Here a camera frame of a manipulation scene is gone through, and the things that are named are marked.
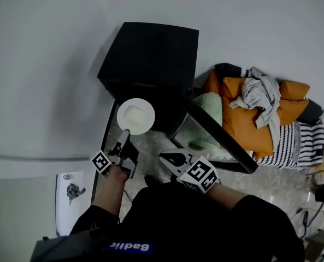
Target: orange cushion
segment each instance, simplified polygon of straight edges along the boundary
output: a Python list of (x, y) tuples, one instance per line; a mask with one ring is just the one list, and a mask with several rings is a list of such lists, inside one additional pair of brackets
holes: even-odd
[(266, 156), (272, 156), (272, 154), (266, 154), (265, 152), (255, 152), (255, 160), (259, 160), (261, 158), (264, 158)]
[(215, 92), (219, 94), (220, 86), (221, 84), (217, 78), (216, 71), (210, 70), (210, 74), (202, 88), (203, 93)]
[(268, 126), (256, 129), (255, 121), (260, 115), (258, 108), (252, 110), (237, 107), (231, 109), (231, 100), (222, 97), (222, 127), (246, 151), (264, 156), (273, 155), (273, 144)]
[(310, 86), (300, 82), (285, 81), (280, 86), (281, 99), (303, 100), (308, 94)]
[(224, 78), (220, 87), (220, 96), (235, 99), (242, 94), (243, 78)]
[(280, 125), (292, 124), (302, 114), (308, 104), (308, 100), (292, 101), (281, 99), (277, 110), (280, 116)]

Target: white wall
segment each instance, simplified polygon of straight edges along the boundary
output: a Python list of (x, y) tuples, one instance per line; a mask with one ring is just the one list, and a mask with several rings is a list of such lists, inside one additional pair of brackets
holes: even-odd
[(99, 0), (107, 21), (199, 30), (196, 76), (229, 62), (311, 86), (324, 107), (324, 0)]
[(0, 178), (41, 177), (65, 172), (94, 170), (91, 160), (68, 162), (20, 162), (0, 160)]
[[(0, 0), (0, 156), (99, 149), (113, 99), (96, 76), (113, 30), (98, 0)], [(24, 165), (0, 161), (0, 171)]]
[(0, 262), (29, 261), (43, 236), (56, 237), (56, 175), (0, 180)]

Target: striped blanket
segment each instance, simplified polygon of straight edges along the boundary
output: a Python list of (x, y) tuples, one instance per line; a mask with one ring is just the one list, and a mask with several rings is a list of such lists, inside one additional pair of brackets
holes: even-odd
[(280, 126), (280, 143), (273, 156), (257, 164), (277, 168), (302, 170), (323, 161), (324, 128), (320, 122), (314, 126), (302, 122)]

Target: white bowl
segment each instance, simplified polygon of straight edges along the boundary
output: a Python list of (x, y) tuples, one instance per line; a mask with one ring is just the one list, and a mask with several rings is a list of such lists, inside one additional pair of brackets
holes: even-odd
[(117, 122), (122, 130), (128, 129), (131, 135), (140, 135), (151, 129), (155, 117), (155, 111), (149, 102), (133, 98), (119, 107)]

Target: marble floor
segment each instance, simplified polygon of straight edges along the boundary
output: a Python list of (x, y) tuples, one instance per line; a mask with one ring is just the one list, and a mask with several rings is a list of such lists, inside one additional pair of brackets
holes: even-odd
[[(114, 116), (108, 131), (105, 151), (111, 149), (121, 134)], [(171, 173), (159, 161), (158, 155), (162, 151), (175, 148), (174, 144), (164, 133), (148, 131), (142, 135), (131, 135), (131, 142), (139, 151), (138, 166), (134, 178), (126, 182), (126, 192), (134, 198), (137, 193), (146, 187), (145, 175), (154, 175), (161, 182), (169, 182)], [(303, 213), (294, 215), (300, 207), (308, 210), (309, 218), (315, 214), (321, 203), (315, 202), (314, 195), (305, 192), (305, 174), (309, 169), (297, 172), (289, 169), (278, 170), (272, 167), (259, 166), (255, 173), (248, 175), (230, 171), (218, 170), (223, 185), (237, 189), (241, 192), (252, 194), (266, 200), (287, 213), (292, 224), (301, 236), (304, 232), (302, 226)], [(317, 175), (318, 183), (324, 183), (324, 174)], [(105, 179), (99, 175), (96, 193), (100, 186), (104, 185)], [(123, 196), (120, 211), (120, 219), (123, 220), (131, 207), (131, 202), (126, 195)], [(324, 226), (324, 215), (320, 213), (313, 224), (308, 228), (307, 235)]]

